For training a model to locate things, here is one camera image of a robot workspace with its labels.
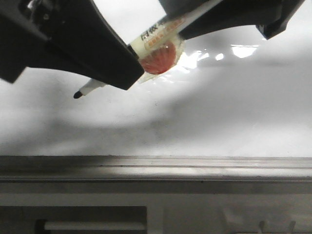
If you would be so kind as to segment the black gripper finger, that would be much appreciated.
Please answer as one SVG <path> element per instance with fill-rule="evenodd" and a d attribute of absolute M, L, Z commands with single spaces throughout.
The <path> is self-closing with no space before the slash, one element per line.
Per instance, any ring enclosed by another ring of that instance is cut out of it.
<path fill-rule="evenodd" d="M 265 39 L 282 33 L 302 0 L 222 0 L 179 34 L 192 39 L 219 30 L 254 25 Z"/>
<path fill-rule="evenodd" d="M 3 0 L 0 77 L 25 68 L 55 69 L 127 90 L 144 73 L 92 0 Z"/>

